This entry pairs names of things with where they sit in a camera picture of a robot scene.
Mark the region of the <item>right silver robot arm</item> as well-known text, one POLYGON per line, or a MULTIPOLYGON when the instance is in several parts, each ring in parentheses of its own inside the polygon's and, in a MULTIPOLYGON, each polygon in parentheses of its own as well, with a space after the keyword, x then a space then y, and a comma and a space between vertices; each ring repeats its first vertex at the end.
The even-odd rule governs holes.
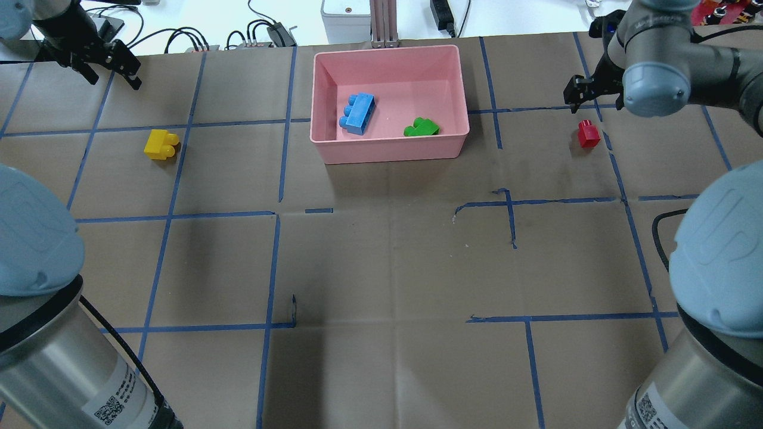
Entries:
MULTIPOLYGON (((574 75, 564 103, 600 96, 641 120, 690 105, 732 111, 761 136, 761 42, 721 42, 761 25, 709 33, 698 1, 631 1, 594 17, 600 59, 574 75)), ((761 160, 714 167, 681 210, 652 220, 681 328, 638 383, 619 428, 761 427, 761 160)))

